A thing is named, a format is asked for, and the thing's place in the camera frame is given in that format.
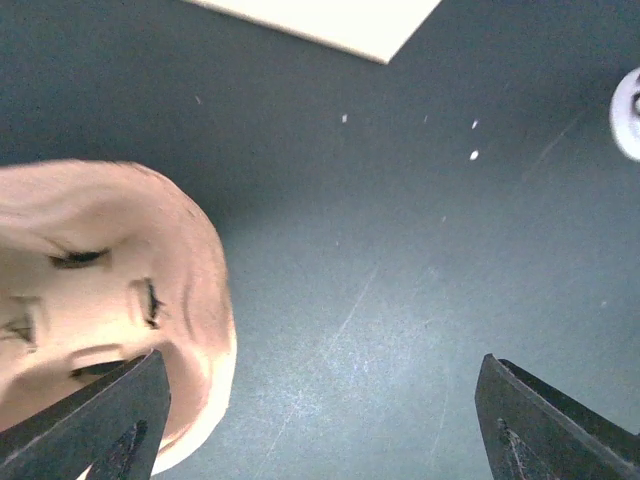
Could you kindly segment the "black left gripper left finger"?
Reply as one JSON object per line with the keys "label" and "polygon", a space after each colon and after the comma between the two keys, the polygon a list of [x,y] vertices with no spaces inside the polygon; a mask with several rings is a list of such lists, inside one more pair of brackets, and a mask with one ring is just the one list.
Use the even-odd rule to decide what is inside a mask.
{"label": "black left gripper left finger", "polygon": [[171,405],[153,350],[1,433],[3,479],[149,479]]}

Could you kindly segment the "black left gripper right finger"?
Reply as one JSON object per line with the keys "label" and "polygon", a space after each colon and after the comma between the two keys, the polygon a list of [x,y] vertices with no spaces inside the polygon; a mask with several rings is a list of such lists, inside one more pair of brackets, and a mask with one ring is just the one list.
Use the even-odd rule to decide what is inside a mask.
{"label": "black left gripper right finger", "polygon": [[639,436],[528,371],[484,356],[475,405],[495,479],[637,479]]}

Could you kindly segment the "brown pulp cup carrier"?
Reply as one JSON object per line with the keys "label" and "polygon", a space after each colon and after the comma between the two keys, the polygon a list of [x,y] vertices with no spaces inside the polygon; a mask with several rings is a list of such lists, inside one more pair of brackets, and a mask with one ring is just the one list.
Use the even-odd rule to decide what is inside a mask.
{"label": "brown pulp cup carrier", "polygon": [[1,170],[1,425],[10,428],[151,350],[171,407],[153,473],[223,418],[237,358],[228,271],[202,209],[130,162]]}

